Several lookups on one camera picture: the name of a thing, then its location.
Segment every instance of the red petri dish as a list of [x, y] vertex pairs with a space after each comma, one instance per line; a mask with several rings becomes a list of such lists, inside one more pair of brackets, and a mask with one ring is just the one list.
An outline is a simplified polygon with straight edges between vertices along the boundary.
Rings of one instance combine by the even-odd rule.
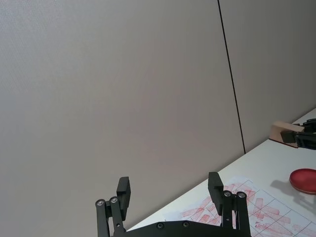
[[291, 185], [306, 194], [316, 195], [316, 170], [297, 169], [290, 175]]

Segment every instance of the paper sheet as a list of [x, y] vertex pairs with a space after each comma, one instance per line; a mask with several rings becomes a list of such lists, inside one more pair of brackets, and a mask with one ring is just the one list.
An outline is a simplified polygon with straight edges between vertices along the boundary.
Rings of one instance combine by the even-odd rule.
[[[257, 188], [251, 180], [234, 177], [226, 183], [224, 190], [232, 193], [243, 191], [247, 194], [252, 237], [316, 237], [315, 223]], [[190, 206], [177, 212], [166, 213], [164, 217], [166, 221], [190, 220], [216, 226], [221, 223], [221, 216], [217, 214], [210, 197], [197, 199]]]

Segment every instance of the table surface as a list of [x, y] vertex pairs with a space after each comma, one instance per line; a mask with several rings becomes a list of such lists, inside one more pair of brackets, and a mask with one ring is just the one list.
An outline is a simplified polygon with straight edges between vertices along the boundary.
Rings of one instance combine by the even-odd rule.
[[[316, 118], [316, 109], [310, 111], [295, 123], [303, 123]], [[267, 140], [241, 158], [237, 159], [221, 171], [219, 175], [223, 183], [234, 176], [244, 176], [275, 198], [282, 200], [293, 210], [316, 222], [316, 196], [301, 193], [289, 183], [292, 171], [300, 168], [316, 169], [316, 151], [293, 148], [271, 140]], [[207, 180], [189, 190], [162, 209], [147, 217], [130, 230], [164, 221], [163, 214], [184, 209], [208, 193]]]

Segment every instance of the screw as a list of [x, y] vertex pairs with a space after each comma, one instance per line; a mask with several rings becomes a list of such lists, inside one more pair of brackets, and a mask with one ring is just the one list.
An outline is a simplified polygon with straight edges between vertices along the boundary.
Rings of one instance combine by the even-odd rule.
[[244, 198], [246, 195], [244, 193], [238, 193], [238, 197]]
[[118, 201], [118, 198], [117, 197], [114, 197], [111, 199], [111, 203], [116, 203]]
[[160, 229], [160, 230], [163, 229], [163, 223], [159, 222], [159, 223], [157, 224], [157, 228]]
[[224, 192], [224, 195], [225, 195], [226, 197], [230, 197], [230, 196], [231, 196], [231, 192], [226, 191], [226, 192]]
[[102, 206], [103, 203], [104, 203], [104, 201], [103, 201], [103, 200], [100, 200], [100, 201], [98, 201], [97, 205], [98, 205], [98, 206]]
[[185, 222], [183, 222], [183, 224], [182, 224], [182, 225], [183, 225], [183, 227], [185, 227], [185, 228], [186, 228], [186, 227], [188, 227], [188, 226], [189, 226], [189, 223], [188, 223], [187, 221], [185, 221]]

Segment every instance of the wooden block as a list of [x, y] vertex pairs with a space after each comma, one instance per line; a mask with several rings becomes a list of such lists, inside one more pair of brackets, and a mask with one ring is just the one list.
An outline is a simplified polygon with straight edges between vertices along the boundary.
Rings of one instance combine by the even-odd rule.
[[282, 131], [303, 132], [304, 127], [293, 125], [293, 124], [282, 122], [282, 121], [274, 122], [271, 127], [271, 133], [270, 133], [269, 139], [298, 148], [296, 143], [283, 142], [282, 137], [281, 137]]

